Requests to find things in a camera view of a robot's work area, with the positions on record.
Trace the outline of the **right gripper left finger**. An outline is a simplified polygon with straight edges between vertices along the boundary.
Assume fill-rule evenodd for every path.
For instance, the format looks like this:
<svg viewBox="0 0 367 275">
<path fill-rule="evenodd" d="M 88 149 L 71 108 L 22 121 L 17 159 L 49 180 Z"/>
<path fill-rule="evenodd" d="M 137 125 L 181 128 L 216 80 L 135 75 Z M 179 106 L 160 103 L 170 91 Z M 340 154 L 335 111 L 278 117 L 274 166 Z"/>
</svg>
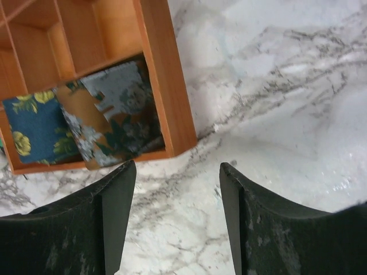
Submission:
<svg viewBox="0 0 367 275">
<path fill-rule="evenodd" d="M 135 163 L 128 161 L 62 199 L 2 217 L 1 273 L 116 273 L 135 181 Z"/>
</svg>

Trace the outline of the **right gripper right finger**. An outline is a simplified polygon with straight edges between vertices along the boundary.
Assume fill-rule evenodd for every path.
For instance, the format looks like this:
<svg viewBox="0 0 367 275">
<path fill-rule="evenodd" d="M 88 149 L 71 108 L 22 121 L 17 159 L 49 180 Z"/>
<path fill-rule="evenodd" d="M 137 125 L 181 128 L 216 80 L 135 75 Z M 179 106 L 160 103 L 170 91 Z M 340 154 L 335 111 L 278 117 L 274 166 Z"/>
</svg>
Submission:
<svg viewBox="0 0 367 275">
<path fill-rule="evenodd" d="M 328 213 L 290 201 L 220 166 L 236 274 L 365 274 L 366 204 Z"/>
</svg>

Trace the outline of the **orange wooden compartment tray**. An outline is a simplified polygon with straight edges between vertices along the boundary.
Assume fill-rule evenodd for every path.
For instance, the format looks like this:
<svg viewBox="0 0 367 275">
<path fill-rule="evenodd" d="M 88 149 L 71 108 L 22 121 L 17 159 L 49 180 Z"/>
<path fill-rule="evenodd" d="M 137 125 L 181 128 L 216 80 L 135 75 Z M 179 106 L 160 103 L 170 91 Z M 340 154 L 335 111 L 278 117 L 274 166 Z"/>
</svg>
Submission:
<svg viewBox="0 0 367 275">
<path fill-rule="evenodd" d="M 193 148 L 168 2 L 2 1 L 1 139 L 15 174 Z"/>
</svg>

